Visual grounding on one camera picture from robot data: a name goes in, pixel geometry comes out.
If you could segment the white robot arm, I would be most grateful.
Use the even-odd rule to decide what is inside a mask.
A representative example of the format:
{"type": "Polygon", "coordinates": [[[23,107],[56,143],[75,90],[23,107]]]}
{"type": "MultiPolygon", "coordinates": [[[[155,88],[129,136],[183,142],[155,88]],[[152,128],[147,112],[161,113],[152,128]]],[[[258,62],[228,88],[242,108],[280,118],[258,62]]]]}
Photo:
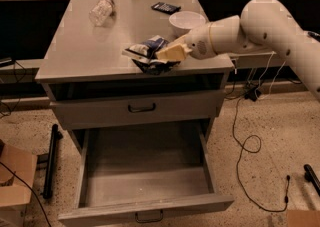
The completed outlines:
{"type": "Polygon", "coordinates": [[[204,60],[266,48],[285,61],[320,100],[320,42],[308,35],[278,0],[251,0],[240,15],[208,22],[156,52],[164,62],[204,60]]]}

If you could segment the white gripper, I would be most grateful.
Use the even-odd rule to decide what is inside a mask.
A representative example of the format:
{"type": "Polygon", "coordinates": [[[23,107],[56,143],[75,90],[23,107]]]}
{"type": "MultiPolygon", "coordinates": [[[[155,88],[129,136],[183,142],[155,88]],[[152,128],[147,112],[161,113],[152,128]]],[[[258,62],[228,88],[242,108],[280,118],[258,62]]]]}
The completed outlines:
{"type": "Polygon", "coordinates": [[[214,51],[209,31],[209,23],[196,27],[170,42],[168,47],[157,51],[156,56],[159,60],[170,62],[183,61],[189,54],[199,60],[211,58],[214,56],[214,51]]]}

